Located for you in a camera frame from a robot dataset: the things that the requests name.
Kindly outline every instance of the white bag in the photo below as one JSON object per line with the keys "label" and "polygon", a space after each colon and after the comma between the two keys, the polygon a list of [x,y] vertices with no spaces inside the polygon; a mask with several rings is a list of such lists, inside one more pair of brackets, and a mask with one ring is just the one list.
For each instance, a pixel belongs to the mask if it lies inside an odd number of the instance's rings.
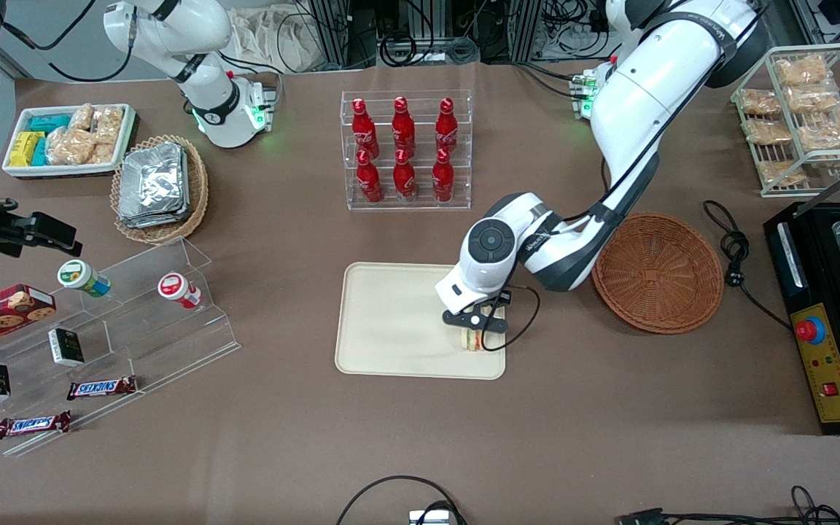
{"label": "white bag", "polygon": [[[230,9],[236,58],[267,63],[286,73],[308,71],[323,63],[323,51],[316,40],[316,20],[304,9],[309,7],[304,4],[298,9],[294,4],[272,4]],[[295,16],[284,21],[289,15]],[[280,55],[277,53],[278,41]]]}

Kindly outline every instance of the red bottle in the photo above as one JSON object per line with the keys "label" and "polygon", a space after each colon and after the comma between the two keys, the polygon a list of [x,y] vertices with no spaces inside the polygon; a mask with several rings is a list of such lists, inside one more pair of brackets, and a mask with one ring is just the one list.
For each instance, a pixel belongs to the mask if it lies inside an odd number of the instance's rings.
{"label": "red bottle", "polygon": [[436,202],[448,203],[453,200],[453,164],[449,163],[449,150],[441,147],[436,152],[436,163],[433,164],[433,193]]}
{"label": "red bottle", "polygon": [[446,148],[447,152],[456,150],[456,137],[459,124],[453,115],[453,99],[440,100],[440,117],[436,119],[436,149]]}
{"label": "red bottle", "polygon": [[413,203],[417,199],[416,177],[410,157],[403,149],[394,152],[394,188],[401,203]]}
{"label": "red bottle", "polygon": [[360,98],[354,99],[352,109],[356,114],[352,119],[352,133],[356,136],[356,144],[359,145],[359,149],[369,152],[371,160],[377,159],[381,153],[378,134],[374,130],[374,120],[365,109],[365,101]]}
{"label": "red bottle", "polygon": [[384,190],[381,188],[381,180],[378,177],[378,169],[371,163],[369,152],[360,149],[356,153],[356,160],[359,161],[359,168],[356,176],[359,177],[359,186],[365,198],[370,203],[378,203],[384,199]]}
{"label": "red bottle", "polygon": [[402,96],[394,99],[391,131],[394,133],[394,148],[403,149],[408,158],[413,158],[416,152],[416,131],[413,129],[413,117],[407,111],[407,99]]}

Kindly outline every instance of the wicker basket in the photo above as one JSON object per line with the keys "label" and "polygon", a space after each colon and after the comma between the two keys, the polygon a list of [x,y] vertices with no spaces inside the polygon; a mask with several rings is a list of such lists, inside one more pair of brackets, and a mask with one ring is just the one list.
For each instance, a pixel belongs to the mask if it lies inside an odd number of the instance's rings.
{"label": "wicker basket", "polygon": [[[189,236],[200,225],[203,215],[206,215],[206,205],[209,202],[209,177],[206,175],[206,166],[203,165],[203,159],[200,159],[200,153],[197,153],[196,147],[190,141],[181,139],[179,136],[163,134],[163,136],[153,136],[151,139],[139,142],[131,150],[147,149],[168,140],[176,142],[187,150],[187,176],[190,178],[190,206],[193,212],[184,222],[160,224],[141,229],[128,228],[116,219],[116,228],[133,241],[157,245],[176,237]],[[116,212],[116,216],[119,215],[119,186],[122,169],[121,164],[116,166],[116,173],[112,176],[112,193],[109,196],[109,203],[112,211]]]}
{"label": "wicker basket", "polygon": [[660,213],[624,220],[592,270],[604,302],[654,333],[683,333],[714,315],[724,290],[715,250],[685,222]]}

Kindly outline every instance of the red emergency stop button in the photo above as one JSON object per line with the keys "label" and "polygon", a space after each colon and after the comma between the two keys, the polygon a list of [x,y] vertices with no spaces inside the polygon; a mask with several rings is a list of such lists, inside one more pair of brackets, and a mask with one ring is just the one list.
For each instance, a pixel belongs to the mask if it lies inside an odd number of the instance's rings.
{"label": "red emergency stop button", "polygon": [[825,340],[825,325],[816,316],[808,316],[808,318],[797,322],[796,326],[793,327],[793,332],[796,332],[797,339],[806,341],[810,345],[819,345]]}

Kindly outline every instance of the table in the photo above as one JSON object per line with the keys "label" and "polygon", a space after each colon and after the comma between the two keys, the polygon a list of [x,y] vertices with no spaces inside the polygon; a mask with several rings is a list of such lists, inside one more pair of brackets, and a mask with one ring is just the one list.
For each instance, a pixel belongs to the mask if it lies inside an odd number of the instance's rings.
{"label": "table", "polygon": [[[564,64],[580,71],[586,63]],[[499,197],[533,190],[561,215],[602,192],[589,125],[563,97],[507,66],[370,69],[287,77],[273,133],[217,149],[181,112],[170,81],[17,81],[17,105],[125,102],[138,139],[170,133],[200,150],[209,210],[191,237],[243,348],[19,459],[0,456],[0,525],[12,523],[332,523],[361,486],[423,475],[470,523],[609,523],[672,512],[789,512],[805,485],[840,511],[840,437],[817,435],[793,336],[736,290],[709,323],[650,335],[618,319],[591,284],[543,293],[530,331],[496,381],[347,376],[333,365],[343,272],[356,260],[454,263],[470,224]],[[353,213],[339,152],[342,90],[472,87],[473,208]],[[686,220],[717,246],[707,198],[750,236],[750,289],[782,313],[761,199],[729,92],[706,90],[664,134],[657,177],[636,210]],[[0,195],[79,228],[84,257],[140,252],[112,226],[109,179],[18,182]],[[66,259],[0,256],[0,289],[56,288]],[[533,284],[526,272],[516,280]],[[520,326],[528,308],[510,313]],[[437,499],[378,486],[347,523],[403,523]]]}

